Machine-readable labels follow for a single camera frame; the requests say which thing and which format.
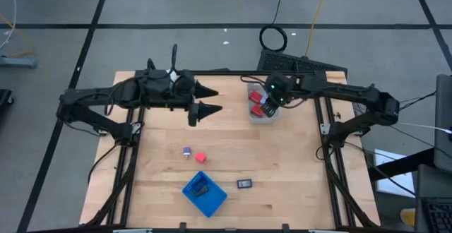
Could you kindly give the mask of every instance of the purple object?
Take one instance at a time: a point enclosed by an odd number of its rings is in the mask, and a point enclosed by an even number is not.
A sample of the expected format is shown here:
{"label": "purple object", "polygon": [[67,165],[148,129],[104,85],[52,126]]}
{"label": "purple object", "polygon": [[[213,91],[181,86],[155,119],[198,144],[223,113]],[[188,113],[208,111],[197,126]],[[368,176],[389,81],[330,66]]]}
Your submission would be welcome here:
{"label": "purple object", "polygon": [[190,155],[191,155],[191,148],[190,147],[185,147],[184,148],[185,159],[188,159]]}

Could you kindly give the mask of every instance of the gray floor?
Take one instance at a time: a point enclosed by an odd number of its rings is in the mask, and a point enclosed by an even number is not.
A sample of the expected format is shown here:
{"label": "gray floor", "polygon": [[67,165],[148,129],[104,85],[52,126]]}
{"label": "gray floor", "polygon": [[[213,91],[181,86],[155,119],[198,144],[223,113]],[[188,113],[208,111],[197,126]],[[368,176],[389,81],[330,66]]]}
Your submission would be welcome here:
{"label": "gray floor", "polygon": [[[19,23],[90,23],[98,0],[18,0]],[[282,0],[278,23],[310,23],[319,0]],[[437,23],[452,23],[452,0],[427,0]],[[268,23],[276,0],[107,0],[100,23]],[[0,0],[12,19],[12,0]],[[326,0],[320,23],[426,24],[418,0]],[[5,30],[0,30],[0,41]],[[285,53],[301,55],[308,30],[286,30]],[[24,30],[36,44],[35,70],[0,68],[0,88],[12,89],[16,103],[0,129],[0,232],[14,232],[55,124],[58,96],[67,88],[87,30]],[[96,30],[78,88],[110,85],[115,71],[170,65],[172,44],[179,45],[177,67],[256,69],[259,29]],[[452,30],[442,30],[452,44]],[[280,42],[271,31],[265,40]],[[1,54],[26,49],[15,35]],[[451,70],[431,30],[316,30],[309,57],[349,69],[349,82],[376,83],[399,100],[434,90],[435,77]],[[434,98],[406,109],[401,122],[434,124]],[[427,142],[433,132],[398,126]],[[363,138],[375,148],[409,155],[427,148],[386,127]],[[83,206],[86,177],[97,139],[64,128],[29,230],[75,227]],[[377,196],[379,210],[395,215],[399,205]]]}

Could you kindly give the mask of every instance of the red object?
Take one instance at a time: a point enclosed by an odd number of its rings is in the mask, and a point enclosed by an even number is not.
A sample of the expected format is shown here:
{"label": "red object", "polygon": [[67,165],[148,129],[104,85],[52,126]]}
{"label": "red object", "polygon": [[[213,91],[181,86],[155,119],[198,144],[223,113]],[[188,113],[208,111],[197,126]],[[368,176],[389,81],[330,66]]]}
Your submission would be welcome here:
{"label": "red object", "polygon": [[260,93],[258,93],[256,91],[251,92],[251,94],[249,95],[249,99],[255,103],[261,103],[262,97],[263,97],[263,95],[261,95]]}
{"label": "red object", "polygon": [[251,108],[251,113],[258,116],[258,117],[262,117],[263,116],[263,111],[261,109],[261,107],[259,106],[259,104],[255,104],[252,108]]}
{"label": "red object", "polygon": [[195,158],[198,160],[198,162],[204,163],[207,159],[207,155],[204,155],[203,153],[199,152],[195,155]]}

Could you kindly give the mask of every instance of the yellow cable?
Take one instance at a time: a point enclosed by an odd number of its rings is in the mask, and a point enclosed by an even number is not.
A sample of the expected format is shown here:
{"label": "yellow cable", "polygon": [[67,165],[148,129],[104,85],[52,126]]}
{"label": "yellow cable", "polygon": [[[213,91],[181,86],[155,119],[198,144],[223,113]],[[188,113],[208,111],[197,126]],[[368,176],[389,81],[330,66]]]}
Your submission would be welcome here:
{"label": "yellow cable", "polygon": [[309,46],[311,45],[312,32],[314,31],[314,26],[316,24],[317,16],[320,13],[320,9],[322,9],[322,5],[323,5],[323,0],[320,0],[319,6],[317,7],[316,14],[314,15],[314,19],[312,20],[311,30],[309,31],[308,45],[306,46],[306,51],[304,53],[304,56],[308,55]]}
{"label": "yellow cable", "polygon": [[[0,19],[2,19],[6,24],[8,24],[10,26],[10,28],[13,28],[13,25],[11,24],[11,22],[9,22],[8,19],[5,18],[5,16],[3,16],[3,14],[0,13]],[[31,50],[30,51],[26,51],[26,52],[18,52],[18,53],[14,53],[14,54],[10,54],[7,57],[20,57],[20,56],[26,56],[29,54],[34,54],[35,53],[35,47],[33,46],[33,42],[31,40],[29,40],[23,33],[22,31],[20,31],[19,29],[15,29],[15,31],[22,36],[22,38],[28,43],[28,45],[30,45]]]}

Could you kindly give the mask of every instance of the black metal frame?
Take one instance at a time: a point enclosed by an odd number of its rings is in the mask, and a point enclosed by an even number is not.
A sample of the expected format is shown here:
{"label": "black metal frame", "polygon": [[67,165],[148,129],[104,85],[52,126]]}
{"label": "black metal frame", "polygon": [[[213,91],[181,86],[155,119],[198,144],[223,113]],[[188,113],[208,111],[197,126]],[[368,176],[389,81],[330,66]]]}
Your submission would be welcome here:
{"label": "black metal frame", "polygon": [[[432,29],[436,38],[436,41],[438,42],[441,51],[449,65],[450,68],[452,68],[452,56],[449,51],[449,48],[447,47],[447,44],[444,41],[444,38],[441,34],[440,30],[450,30],[452,29],[452,24],[436,24],[436,21],[434,20],[434,17],[432,15],[432,12],[429,10],[429,7],[427,5],[427,2],[425,0],[418,0],[422,10],[424,11],[425,16],[427,17],[428,24],[317,24],[316,29],[363,29],[363,30],[426,30],[426,29]],[[152,29],[216,29],[216,28],[235,28],[235,29],[243,29],[243,28],[262,28],[264,25],[267,24],[258,24],[258,23],[226,23],[226,24],[99,24],[100,14],[102,12],[103,6],[104,6],[105,0],[99,0],[97,3],[97,7],[93,16],[93,19],[90,24],[16,24],[17,28],[20,29],[88,29],[88,34],[86,35],[85,42],[83,43],[83,47],[81,49],[80,56],[77,60],[77,63],[74,67],[73,75],[71,78],[71,81],[69,83],[69,88],[75,88],[78,82],[78,78],[81,74],[81,71],[83,70],[83,65],[85,63],[85,59],[88,55],[88,50],[90,48],[91,42],[93,40],[93,35],[96,29],[138,29],[138,30],[152,30]],[[281,28],[296,28],[296,29],[310,29],[311,24],[301,24],[301,23],[294,23],[294,24],[277,24]],[[0,24],[0,28],[8,28],[7,25]],[[241,74],[251,74],[251,75],[268,75],[270,72],[266,71],[194,71],[195,75],[241,75]],[[320,107],[320,100],[314,100],[316,105],[316,113],[317,118],[319,120],[319,123],[323,123],[323,114],[321,112]],[[327,113],[328,113],[328,120],[330,122],[334,121],[334,115],[331,108],[331,101],[326,100],[326,106],[327,106]],[[127,121],[131,119],[133,112],[128,113]],[[40,169],[37,173],[37,177],[35,180],[35,183],[33,185],[33,188],[30,193],[30,197],[28,199],[28,202],[25,206],[25,210],[23,213],[23,216],[20,220],[17,232],[26,232],[28,229],[28,225],[30,224],[31,217],[33,214],[33,211],[35,209],[37,199],[40,195],[40,192],[42,190],[42,186],[44,184],[45,177],[47,175],[50,162],[52,161],[52,157],[54,154],[54,151],[56,149],[58,139],[61,133],[61,130],[63,128],[62,121],[56,121],[54,130],[52,131],[52,136],[49,140],[49,144],[47,146],[46,152],[44,154],[44,158],[42,160],[42,164],[40,166]],[[322,144],[323,146],[323,154],[325,155],[325,151],[327,151],[328,147],[326,144]],[[138,146],[133,149],[133,153],[138,152]],[[124,169],[124,161],[126,157],[126,148],[121,148],[120,151],[120,157],[118,161],[118,174],[115,176],[114,185],[116,186],[120,179],[120,169]],[[342,180],[342,182],[346,185],[347,180],[345,176],[345,169],[343,168],[343,160],[342,155],[340,153],[340,150],[335,151],[335,157],[336,162],[338,164],[338,173]],[[330,190],[333,190],[330,192],[331,195],[331,201],[333,206],[333,214],[335,215],[335,225],[336,229],[343,229],[346,231],[351,232],[351,229],[356,229],[357,232],[364,232],[367,231],[367,229],[362,228],[349,228],[349,227],[338,227],[338,225],[341,225],[340,223],[340,213],[338,210],[338,205],[335,205],[337,203],[337,196],[333,195],[335,194],[335,188],[331,188]],[[126,187],[126,192],[128,193],[126,197],[130,199],[130,193],[131,193],[131,184],[129,184]],[[123,229],[125,228],[125,222],[127,217],[124,215],[124,211],[127,211],[129,204],[126,205],[124,203],[122,212],[123,216],[121,217],[121,221],[124,222],[123,224],[119,225],[107,225],[107,226],[96,226],[96,227],[83,227],[83,228],[74,228],[74,229],[56,229],[56,230],[48,230],[45,232],[49,233],[57,233],[57,232],[111,232],[112,229]],[[115,211],[111,210],[108,214],[108,222],[113,222]],[[350,208],[347,208],[347,218],[349,219],[349,223],[351,226],[354,224],[354,217],[352,216],[352,213],[350,212]],[[283,227],[283,232],[287,233],[288,227]],[[184,233],[184,232],[224,232],[224,229],[153,229],[154,232],[178,232],[178,233]],[[280,230],[240,230],[238,229],[236,232],[279,232]],[[305,230],[290,230],[291,232],[305,232]],[[381,232],[380,229],[369,229],[369,232]]]}

